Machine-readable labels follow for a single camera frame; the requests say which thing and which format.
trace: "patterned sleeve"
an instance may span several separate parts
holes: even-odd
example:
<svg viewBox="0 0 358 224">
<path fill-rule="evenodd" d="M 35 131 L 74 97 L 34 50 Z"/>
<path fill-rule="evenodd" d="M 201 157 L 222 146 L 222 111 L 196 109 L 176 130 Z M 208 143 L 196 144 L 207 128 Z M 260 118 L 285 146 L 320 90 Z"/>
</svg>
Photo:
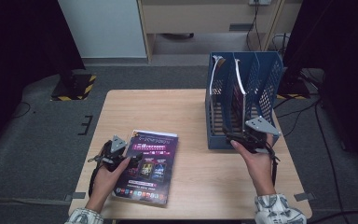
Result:
<svg viewBox="0 0 358 224">
<path fill-rule="evenodd" d="M 65 224 L 103 224 L 103 216 L 87 208 L 77 208 Z"/>
<path fill-rule="evenodd" d="M 307 219 L 298 209 L 289 207 L 283 194 L 272 194 L 255 197 L 257 224 L 306 224 Z"/>
</svg>

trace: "paper in file organizer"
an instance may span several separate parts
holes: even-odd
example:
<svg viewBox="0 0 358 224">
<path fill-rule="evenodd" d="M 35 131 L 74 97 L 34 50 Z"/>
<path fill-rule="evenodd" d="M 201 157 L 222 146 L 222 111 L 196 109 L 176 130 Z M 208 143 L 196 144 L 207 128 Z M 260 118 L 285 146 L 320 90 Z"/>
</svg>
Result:
<svg viewBox="0 0 358 224">
<path fill-rule="evenodd" d="M 210 98 L 210 108 L 211 108 L 211 118 L 212 118 L 212 133 L 214 133 L 215 125 L 215 111 L 216 107 L 216 94 L 221 94 L 222 92 L 222 83 L 218 83 L 215 78 L 215 74 L 218 73 L 220 66 L 226 61 L 222 56 L 214 55 L 214 65 L 212 70 L 211 83 L 209 84 L 209 98 Z"/>
<path fill-rule="evenodd" d="M 240 122 L 241 132 L 245 129 L 245 106 L 246 106 L 246 92 L 242 86 L 241 74 L 239 63 L 241 61 L 235 59 L 235 78 L 234 79 L 234 89 L 233 89 L 233 97 L 232 97 L 232 110 Z"/>
</svg>

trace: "power outlet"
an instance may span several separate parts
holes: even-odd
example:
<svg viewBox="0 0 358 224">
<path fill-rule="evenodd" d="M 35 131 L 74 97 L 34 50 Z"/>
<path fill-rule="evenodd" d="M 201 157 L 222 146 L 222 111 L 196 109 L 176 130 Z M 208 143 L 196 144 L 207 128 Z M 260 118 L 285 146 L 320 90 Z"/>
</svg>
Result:
<svg viewBox="0 0 358 224">
<path fill-rule="evenodd" d="M 271 0 L 249 0 L 249 5 L 255 6 L 255 4 L 260 6 L 268 6 L 271 5 Z"/>
</svg>

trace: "yellow and black hazard tape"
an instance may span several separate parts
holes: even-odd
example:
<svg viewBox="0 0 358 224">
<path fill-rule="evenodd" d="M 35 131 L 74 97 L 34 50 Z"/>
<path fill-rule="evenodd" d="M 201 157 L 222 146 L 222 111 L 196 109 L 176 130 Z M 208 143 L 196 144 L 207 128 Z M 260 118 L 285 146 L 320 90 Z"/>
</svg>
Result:
<svg viewBox="0 0 358 224">
<path fill-rule="evenodd" d="M 71 100 L 84 100 L 89 96 L 89 93 L 92 89 L 92 85 L 94 84 L 95 78 L 97 76 L 90 76 L 89 77 L 89 82 L 87 84 L 86 89 L 84 90 L 84 93 L 81 95 L 61 95 L 61 96 L 57 96 L 57 97 L 51 97 L 52 101 L 71 101 Z"/>
<path fill-rule="evenodd" d="M 307 94 L 277 94 L 277 99 L 298 99 L 304 100 L 309 99 Z"/>
</svg>

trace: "white wall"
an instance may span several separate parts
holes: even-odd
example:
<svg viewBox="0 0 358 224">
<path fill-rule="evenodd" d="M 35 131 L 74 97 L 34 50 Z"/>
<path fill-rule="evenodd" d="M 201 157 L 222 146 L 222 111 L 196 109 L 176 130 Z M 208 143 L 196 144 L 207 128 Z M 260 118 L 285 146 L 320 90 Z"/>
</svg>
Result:
<svg viewBox="0 0 358 224">
<path fill-rule="evenodd" d="M 82 58 L 146 58 L 136 0 L 59 0 Z"/>
</svg>

